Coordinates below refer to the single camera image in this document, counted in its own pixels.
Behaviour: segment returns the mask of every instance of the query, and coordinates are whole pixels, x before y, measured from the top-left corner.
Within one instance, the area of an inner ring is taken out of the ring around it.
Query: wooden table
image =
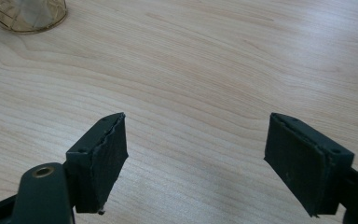
[[[355,154],[358,1],[67,0],[36,35],[0,28],[0,200],[98,119],[127,115],[104,216],[77,223],[339,223],[310,218],[263,161],[269,114]]]

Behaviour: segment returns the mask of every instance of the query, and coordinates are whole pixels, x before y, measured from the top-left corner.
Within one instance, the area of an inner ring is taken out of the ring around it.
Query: light wooden tabletop
[[[263,161],[269,114],[356,154],[358,1],[67,0],[58,27],[0,28],[0,200],[98,119],[127,115],[106,213],[77,223],[310,218]]]

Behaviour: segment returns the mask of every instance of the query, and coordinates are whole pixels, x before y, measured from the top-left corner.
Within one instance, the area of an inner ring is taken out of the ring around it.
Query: wood grain surface
[[[310,218],[263,161],[269,114],[355,154],[358,1],[67,0],[58,27],[0,28],[0,200],[98,119],[129,159],[106,213],[77,223],[340,223]]]

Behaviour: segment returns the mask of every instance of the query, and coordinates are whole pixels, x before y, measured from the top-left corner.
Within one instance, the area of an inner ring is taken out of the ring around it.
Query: screw hole
[[[54,172],[54,167],[51,166],[47,166],[47,167],[42,167],[38,170],[35,170],[32,175],[35,178],[42,178],[48,175],[51,175]]]

